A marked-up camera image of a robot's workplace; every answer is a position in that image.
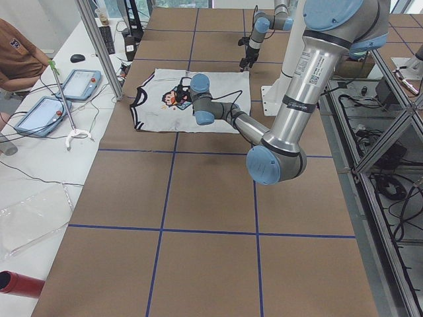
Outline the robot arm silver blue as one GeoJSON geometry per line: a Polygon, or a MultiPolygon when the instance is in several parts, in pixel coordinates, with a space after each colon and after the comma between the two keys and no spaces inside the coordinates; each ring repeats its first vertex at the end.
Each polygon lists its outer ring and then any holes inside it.
{"type": "Polygon", "coordinates": [[[245,47],[245,56],[240,60],[240,72],[252,68],[258,60],[260,47],[267,37],[269,30],[291,30],[293,26],[293,13],[296,10],[298,1],[275,0],[274,14],[268,15],[259,11],[258,6],[254,8],[252,16],[252,30],[249,36],[244,36],[238,41],[238,46],[245,47]]]}
{"type": "Polygon", "coordinates": [[[247,169],[254,181],[264,185],[294,179],[305,170],[307,157],[299,140],[320,95],[344,54],[375,50],[386,43],[390,10],[389,1],[305,1],[290,20],[288,2],[275,5],[275,20],[281,26],[304,23],[302,35],[291,34],[290,39],[303,40],[305,46],[293,63],[295,71],[272,128],[235,102],[216,102],[205,74],[195,74],[187,90],[198,125],[224,120],[253,145],[247,169]]]}

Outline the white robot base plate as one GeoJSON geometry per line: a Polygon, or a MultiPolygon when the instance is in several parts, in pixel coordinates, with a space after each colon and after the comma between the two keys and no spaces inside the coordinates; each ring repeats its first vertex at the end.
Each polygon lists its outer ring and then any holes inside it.
{"type": "Polygon", "coordinates": [[[261,86],[262,106],[265,116],[277,116],[282,105],[284,92],[278,85],[261,86]]]}

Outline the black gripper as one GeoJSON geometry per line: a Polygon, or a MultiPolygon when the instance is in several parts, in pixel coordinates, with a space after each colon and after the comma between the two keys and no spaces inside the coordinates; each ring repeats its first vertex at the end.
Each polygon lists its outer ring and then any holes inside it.
{"type": "Polygon", "coordinates": [[[257,61],[261,43],[256,42],[250,37],[242,37],[238,41],[238,46],[246,47],[246,55],[244,58],[241,59],[239,63],[240,72],[243,72],[245,71],[245,68],[252,68],[254,63],[257,61]]]}
{"type": "Polygon", "coordinates": [[[184,77],[181,78],[179,84],[176,86],[176,101],[178,103],[191,102],[190,85],[183,85],[184,77]]]}

